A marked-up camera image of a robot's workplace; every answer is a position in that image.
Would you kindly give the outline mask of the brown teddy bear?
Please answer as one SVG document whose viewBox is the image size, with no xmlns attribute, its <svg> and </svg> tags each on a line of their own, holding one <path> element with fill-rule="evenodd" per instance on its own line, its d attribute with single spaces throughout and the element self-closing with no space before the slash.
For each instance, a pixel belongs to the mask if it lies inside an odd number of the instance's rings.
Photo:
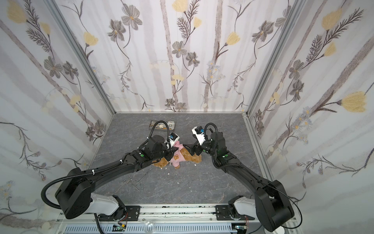
<svg viewBox="0 0 374 234">
<path fill-rule="evenodd" d="M 201 163 L 202 162 L 202 156 L 201 155 L 191 155 L 188 150 L 186 149 L 186 151 L 183 153 L 186 161 L 190 161 L 190 162 L 193 162 L 193 163 Z M 153 165 L 156 166 L 156 167 L 159 167 L 159 168 L 164 168 L 166 167 L 170 161 L 167 161 L 165 158 L 162 158 L 160 160 L 155 160 L 153 161 Z"/>
</svg>

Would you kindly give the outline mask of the pink teddy hoodie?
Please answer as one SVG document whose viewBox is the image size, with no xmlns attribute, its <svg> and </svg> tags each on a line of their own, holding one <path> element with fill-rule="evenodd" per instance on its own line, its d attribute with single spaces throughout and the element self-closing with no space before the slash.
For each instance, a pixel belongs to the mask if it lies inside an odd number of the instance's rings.
<svg viewBox="0 0 374 234">
<path fill-rule="evenodd" d="M 174 144 L 174 147 L 177 147 L 178 150 L 174 153 L 173 158 L 170 160 L 170 164 L 175 168 L 180 168 L 180 163 L 186 161 L 183 153 L 186 151 L 183 144 L 181 144 L 179 141 L 176 141 Z"/>
</svg>

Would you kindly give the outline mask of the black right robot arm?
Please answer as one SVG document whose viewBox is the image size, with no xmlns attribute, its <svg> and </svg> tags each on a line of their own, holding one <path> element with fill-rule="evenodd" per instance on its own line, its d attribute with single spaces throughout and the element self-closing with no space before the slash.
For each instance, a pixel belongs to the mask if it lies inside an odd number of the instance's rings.
<svg viewBox="0 0 374 234">
<path fill-rule="evenodd" d="M 215 215 L 218 221 L 256 221 L 269 233 L 298 229 L 300 224 L 288 227 L 294 216 L 296 203 L 287 195 L 284 186 L 277 180 L 270 181 L 246 167 L 226 146 L 223 133 L 214 123 L 192 129 L 197 140 L 185 145 L 190 154 L 207 153 L 216 169 L 236 178 L 252 194 L 252 198 L 236 196 L 227 205 L 217 205 Z"/>
</svg>

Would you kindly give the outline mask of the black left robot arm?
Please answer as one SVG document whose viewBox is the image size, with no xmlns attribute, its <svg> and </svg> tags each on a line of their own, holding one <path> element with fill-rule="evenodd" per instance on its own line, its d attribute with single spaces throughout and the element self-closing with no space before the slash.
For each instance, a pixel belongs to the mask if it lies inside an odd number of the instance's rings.
<svg viewBox="0 0 374 234">
<path fill-rule="evenodd" d="M 138 172 L 162 159 L 171 160 L 178 150 L 175 146 L 178 135 L 170 131 L 168 137 L 149 134 L 147 140 L 136 150 L 101 167 L 81 170 L 75 168 L 67 176 L 46 184 L 41 191 L 42 201 L 55 209 L 62 210 L 67 219 L 82 214 L 93 214 L 100 233 L 101 221 L 128 220 L 129 212 L 119 196 L 101 196 L 95 190 L 126 174 Z"/>
</svg>

